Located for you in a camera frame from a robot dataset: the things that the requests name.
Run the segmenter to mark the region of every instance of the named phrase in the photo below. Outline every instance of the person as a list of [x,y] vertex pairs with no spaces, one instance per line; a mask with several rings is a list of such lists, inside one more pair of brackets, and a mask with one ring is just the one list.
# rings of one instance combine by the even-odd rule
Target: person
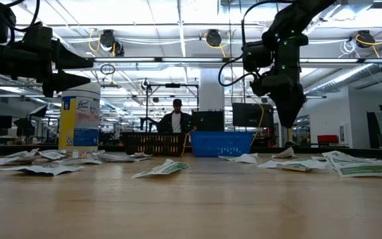
[[181,112],[182,101],[175,99],[173,101],[173,112],[166,114],[157,124],[159,133],[189,133],[196,130],[196,126],[192,123],[192,117]]

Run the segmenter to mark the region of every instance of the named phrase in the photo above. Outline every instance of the ceiling pipe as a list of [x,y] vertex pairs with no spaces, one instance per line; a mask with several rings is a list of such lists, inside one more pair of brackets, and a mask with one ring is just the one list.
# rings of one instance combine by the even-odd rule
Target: ceiling pipe
[[380,65],[375,63],[361,64],[354,68],[339,70],[336,73],[333,73],[328,77],[319,80],[317,83],[305,88],[304,93],[310,95],[317,92],[330,92],[332,90],[337,90],[342,86],[346,86],[357,80],[368,77],[371,74],[376,74],[380,70]]

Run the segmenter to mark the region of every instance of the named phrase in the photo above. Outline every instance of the ceiling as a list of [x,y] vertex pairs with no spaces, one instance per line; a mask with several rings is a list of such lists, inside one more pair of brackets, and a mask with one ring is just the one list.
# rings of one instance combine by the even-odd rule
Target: ceiling
[[[12,7],[17,16],[17,26],[26,27],[31,20],[36,1],[26,0],[23,4]],[[281,10],[286,5],[279,5]],[[239,10],[237,5],[228,13],[227,7],[222,7],[218,0],[42,0],[38,19],[53,28],[54,36],[61,38],[63,43],[76,54],[89,57],[111,57],[110,53],[99,48],[98,36],[104,29],[113,29],[116,39],[125,49],[126,57],[236,57],[241,54],[241,31],[239,23],[244,5]],[[277,12],[275,4],[258,7],[246,17],[247,41],[259,40],[264,31],[272,23]],[[223,52],[220,48],[209,47],[204,35],[208,29],[218,29],[222,37]],[[364,9],[358,13],[339,12],[328,21],[316,24],[308,29],[310,44],[300,50],[301,58],[353,58],[351,54],[343,53],[343,44],[349,36],[355,36],[358,30],[369,30],[377,42],[382,41],[382,9]],[[356,48],[360,57],[374,57],[371,48]],[[137,121],[136,116],[145,114],[142,102],[144,98],[132,99],[132,95],[143,94],[141,83],[147,79],[152,84],[170,82],[198,84],[201,68],[219,68],[219,64],[163,64],[163,63],[121,63],[116,64],[118,70],[109,76],[102,74],[95,64],[95,70],[69,70],[69,73],[86,76],[101,85],[113,82],[117,87],[103,87],[101,94],[106,103],[102,107],[104,116],[121,116],[109,114],[112,106],[117,111],[127,110],[128,121]],[[302,67],[300,81],[304,87],[316,84],[319,80],[348,66],[316,64]],[[226,68],[225,80],[241,76],[240,65]],[[189,106],[196,106],[197,101],[189,89],[160,88],[156,94],[181,95]],[[230,106],[230,95],[242,95],[243,87],[236,84],[232,89],[225,90],[226,105]],[[152,103],[156,119],[163,112],[169,111],[172,98],[160,98],[159,103]],[[49,102],[58,103],[56,99]]]

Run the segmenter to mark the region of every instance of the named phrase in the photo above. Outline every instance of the wooden table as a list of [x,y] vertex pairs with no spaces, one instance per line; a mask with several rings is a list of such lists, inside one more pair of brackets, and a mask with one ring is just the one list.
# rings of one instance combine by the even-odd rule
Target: wooden table
[[172,158],[190,170],[131,178],[165,159],[56,177],[0,171],[0,238],[382,239],[382,179],[190,155]]

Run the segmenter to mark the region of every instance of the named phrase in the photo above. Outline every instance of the wall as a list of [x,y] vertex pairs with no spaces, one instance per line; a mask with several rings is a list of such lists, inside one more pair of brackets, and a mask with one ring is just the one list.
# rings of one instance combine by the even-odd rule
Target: wall
[[379,105],[382,105],[382,90],[351,90],[349,92],[349,97],[353,147],[358,149],[369,149],[369,132],[366,112],[378,112],[380,110]]
[[310,140],[318,142],[318,135],[339,135],[340,125],[345,125],[347,143],[352,147],[348,87],[326,94],[326,99],[308,100],[298,116],[310,117]]

